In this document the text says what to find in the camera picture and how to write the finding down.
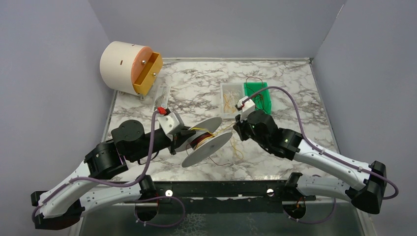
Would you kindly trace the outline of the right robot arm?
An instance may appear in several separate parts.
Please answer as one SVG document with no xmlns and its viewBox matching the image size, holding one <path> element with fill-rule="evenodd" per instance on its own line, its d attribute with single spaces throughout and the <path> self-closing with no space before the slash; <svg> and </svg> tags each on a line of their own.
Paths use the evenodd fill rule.
<svg viewBox="0 0 417 236">
<path fill-rule="evenodd" d="M 279 128 L 272 116 L 261 110 L 251 112 L 246 120 L 237 115 L 233 129 L 241 141 L 251 139 L 269 154 L 308 164 L 332 176 L 319 179 L 292 173 L 288 183 L 297 195 L 333 197 L 349 201 L 364 212 L 380 213 L 387 187 L 382 162 L 369 164 L 327 150 L 301 133 Z"/>
</svg>

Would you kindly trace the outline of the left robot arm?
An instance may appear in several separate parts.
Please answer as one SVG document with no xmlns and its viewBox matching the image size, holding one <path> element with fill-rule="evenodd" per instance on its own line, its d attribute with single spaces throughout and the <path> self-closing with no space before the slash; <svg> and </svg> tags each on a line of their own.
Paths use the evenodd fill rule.
<svg viewBox="0 0 417 236">
<path fill-rule="evenodd" d="M 166 148 L 176 152 L 194 134 L 182 123 L 161 124 L 146 133 L 137 120 L 123 122 L 112 131 L 112 139 L 99 143 L 60 184 L 31 194 L 35 228 L 65 229 L 89 213 L 118 203 L 157 203 L 160 198 L 146 172 L 125 183 L 114 182 L 113 177 L 126 172 L 129 161 L 145 158 L 145 165 L 149 166 L 154 153 Z"/>
</svg>

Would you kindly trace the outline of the white perforated cable spool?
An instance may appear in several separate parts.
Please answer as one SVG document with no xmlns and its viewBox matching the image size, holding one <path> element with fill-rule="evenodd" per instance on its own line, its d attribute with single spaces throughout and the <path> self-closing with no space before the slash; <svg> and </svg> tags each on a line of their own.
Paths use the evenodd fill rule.
<svg viewBox="0 0 417 236">
<path fill-rule="evenodd" d="M 222 121 L 221 117 L 208 118 L 189 128 L 195 130 L 196 134 L 189 139 L 185 150 L 187 156 L 181 163 L 183 168 L 198 164 L 230 141 L 232 132 L 217 132 Z"/>
</svg>

